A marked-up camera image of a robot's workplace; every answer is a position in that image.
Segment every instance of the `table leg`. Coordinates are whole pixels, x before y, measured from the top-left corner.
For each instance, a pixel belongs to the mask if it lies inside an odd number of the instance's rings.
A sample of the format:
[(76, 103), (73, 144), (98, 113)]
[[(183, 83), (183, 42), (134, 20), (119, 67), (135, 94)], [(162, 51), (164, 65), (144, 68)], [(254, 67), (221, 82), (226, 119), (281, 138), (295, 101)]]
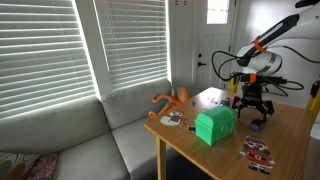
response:
[(166, 179), (166, 143), (157, 137), (158, 180)]

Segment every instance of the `window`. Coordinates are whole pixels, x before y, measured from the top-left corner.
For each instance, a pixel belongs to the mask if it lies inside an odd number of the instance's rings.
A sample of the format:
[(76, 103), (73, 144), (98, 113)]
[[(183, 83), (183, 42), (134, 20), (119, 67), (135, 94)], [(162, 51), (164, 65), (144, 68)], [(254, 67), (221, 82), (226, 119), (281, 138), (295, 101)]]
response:
[(165, 0), (95, 0), (114, 90), (167, 78)]
[(229, 0), (208, 0), (207, 24), (226, 24)]
[(1, 0), (0, 119), (94, 96), (71, 0)]

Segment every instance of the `white door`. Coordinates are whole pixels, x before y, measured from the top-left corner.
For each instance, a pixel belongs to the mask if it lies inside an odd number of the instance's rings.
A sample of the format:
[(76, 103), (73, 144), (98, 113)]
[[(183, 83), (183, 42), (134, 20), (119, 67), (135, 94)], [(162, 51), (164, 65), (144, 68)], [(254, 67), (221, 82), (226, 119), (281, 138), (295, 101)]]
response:
[[(214, 73), (211, 57), (213, 52), (217, 50), (230, 51), (236, 0), (199, 0), (195, 2), (197, 2), (195, 3), (195, 38), (198, 38), (198, 41), (195, 47), (197, 74), (194, 91), (198, 93), (208, 87), (225, 89), (227, 82), (220, 80)], [(225, 8), (225, 11), (219, 10), (221, 5), (223, 6), (222, 9)], [(216, 69), (230, 58), (230, 56), (221, 54), (215, 56)], [(229, 77), (230, 63), (224, 65), (221, 72), (222, 77)]]

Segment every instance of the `green box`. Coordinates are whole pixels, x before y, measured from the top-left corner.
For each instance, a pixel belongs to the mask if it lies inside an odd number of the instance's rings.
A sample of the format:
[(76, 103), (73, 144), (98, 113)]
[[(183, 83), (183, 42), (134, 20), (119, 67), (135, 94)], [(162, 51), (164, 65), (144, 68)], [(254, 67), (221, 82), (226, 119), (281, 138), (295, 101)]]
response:
[(233, 132), (236, 119), (233, 109), (215, 107), (197, 116), (196, 135), (211, 146)]

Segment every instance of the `orange octopus toy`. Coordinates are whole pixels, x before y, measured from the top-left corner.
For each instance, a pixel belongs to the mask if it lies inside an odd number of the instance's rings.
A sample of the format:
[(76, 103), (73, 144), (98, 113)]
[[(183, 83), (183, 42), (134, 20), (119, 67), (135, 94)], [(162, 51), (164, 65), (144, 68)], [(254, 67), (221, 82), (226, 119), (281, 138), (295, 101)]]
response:
[(190, 92), (188, 90), (188, 88), (184, 85), (180, 85), (177, 87), (177, 95), (175, 93), (174, 88), (171, 88), (171, 96), (169, 95), (160, 95), (156, 94), (152, 97), (152, 102), (157, 103), (163, 99), (167, 99), (168, 102), (166, 103), (166, 105), (164, 106), (164, 108), (158, 113), (156, 114), (153, 111), (149, 112), (149, 117), (150, 118), (155, 118), (157, 117), (157, 115), (160, 115), (161, 113), (167, 111), (168, 109), (171, 109), (172, 107), (181, 104), (182, 102), (185, 102), (186, 100), (188, 100), (190, 98)]

